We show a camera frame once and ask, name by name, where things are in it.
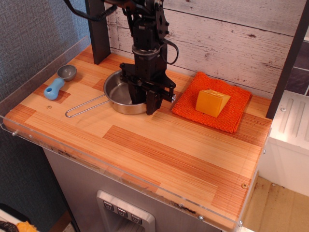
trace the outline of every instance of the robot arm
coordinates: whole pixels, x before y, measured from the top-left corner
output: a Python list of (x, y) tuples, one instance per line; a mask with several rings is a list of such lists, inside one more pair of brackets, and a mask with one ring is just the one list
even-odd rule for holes
[[(175, 100), (173, 90), (176, 84), (166, 76), (165, 71), (167, 64), (176, 62), (178, 48), (165, 39), (169, 34), (169, 23), (164, 16), (163, 0), (102, 0), (112, 4), (112, 7), (96, 16), (75, 10), (70, 0), (64, 2), (74, 14), (92, 21), (101, 21), (121, 7), (133, 37), (135, 64), (120, 64), (122, 79), (129, 85), (132, 103), (146, 102), (147, 114), (152, 115), (161, 107), (162, 100)], [(177, 51), (172, 63), (167, 61), (167, 45)]]

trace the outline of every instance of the black vertical post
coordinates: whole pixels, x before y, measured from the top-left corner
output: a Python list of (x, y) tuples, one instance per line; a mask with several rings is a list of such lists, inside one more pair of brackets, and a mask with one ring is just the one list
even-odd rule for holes
[(273, 119), (275, 117), (277, 108), (280, 104), (281, 97), (283, 95), (283, 92), (285, 90), (285, 86), (288, 82), (288, 79), (290, 77), (292, 68), (294, 66), (294, 63), (296, 61), (298, 52), (300, 50), (300, 47), (302, 45), (302, 42), (304, 40), (304, 37), (306, 35), (306, 31), (309, 26), (309, 0), (307, 0), (303, 14), (299, 20), (299, 24), (294, 36), (294, 39), (292, 41), (292, 45), (290, 47), (290, 51), (288, 53), (288, 56), (286, 58), (283, 70), (281, 72), (279, 81), (277, 83), (277, 87), (275, 89), (274, 95), (272, 97), (268, 112), (266, 114), (267, 118)]
[[(86, 10), (89, 15), (97, 15), (105, 10), (102, 0), (85, 0)], [(110, 41), (106, 19), (100, 22), (88, 20), (90, 39), (95, 64), (100, 64), (110, 53)]]

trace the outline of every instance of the pan handle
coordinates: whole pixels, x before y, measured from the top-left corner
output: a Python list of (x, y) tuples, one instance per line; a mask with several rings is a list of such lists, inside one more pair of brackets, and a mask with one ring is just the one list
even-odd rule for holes
[(66, 112), (66, 117), (75, 117), (75, 116), (77, 116), (77, 115), (80, 115), (80, 114), (82, 114), (82, 113), (88, 111), (88, 110), (92, 110), (93, 108), (96, 108), (96, 107), (98, 107), (98, 106), (100, 106), (100, 105), (103, 105), (103, 104), (108, 103), (108, 102), (111, 101), (111, 100), (108, 100), (108, 101), (102, 102), (102, 103), (100, 103), (100, 104), (98, 104), (98, 105), (92, 106), (92, 107), (90, 107), (90, 108), (88, 108), (88, 109), (85, 109), (85, 110), (83, 110), (83, 111), (81, 111), (81, 112), (78, 112), (78, 113), (76, 113), (76, 114), (74, 114), (74, 115), (68, 115), (68, 113), (69, 113), (70, 111), (75, 110), (75, 109), (77, 109), (77, 108), (79, 108), (79, 107), (81, 107), (81, 106), (83, 106), (83, 105), (86, 105), (86, 104), (88, 104), (88, 103), (90, 103), (90, 102), (92, 102), (92, 101), (94, 101), (94, 100), (96, 100), (96, 99), (99, 99), (99, 98), (101, 98), (101, 97), (104, 97), (104, 96), (105, 96), (105, 94), (103, 94), (103, 95), (101, 95), (101, 96), (98, 96), (98, 97), (96, 97), (96, 98), (94, 98), (94, 99), (91, 99), (91, 100), (89, 100), (89, 101), (86, 101), (85, 103), (80, 104), (80, 105), (78, 105), (78, 106), (75, 106), (75, 107), (72, 108), (72, 109), (69, 109), (69, 110)]

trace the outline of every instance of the orange cloth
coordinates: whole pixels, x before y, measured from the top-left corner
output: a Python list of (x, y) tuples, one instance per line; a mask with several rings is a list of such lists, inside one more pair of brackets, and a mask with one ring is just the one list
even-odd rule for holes
[[(218, 117), (212, 117), (195, 110), (198, 93), (206, 89), (231, 96)], [(231, 86), (222, 80), (211, 79), (203, 72), (198, 72), (192, 83), (176, 102), (172, 112), (206, 126), (234, 133), (237, 131), (243, 111), (251, 96), (249, 91)]]

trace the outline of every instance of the screw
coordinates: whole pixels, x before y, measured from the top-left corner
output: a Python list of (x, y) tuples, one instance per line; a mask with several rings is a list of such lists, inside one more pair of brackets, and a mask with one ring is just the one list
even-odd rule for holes
[(241, 187), (242, 187), (243, 189), (247, 189), (247, 188), (248, 188), (248, 185), (247, 185), (247, 184), (241, 184)]

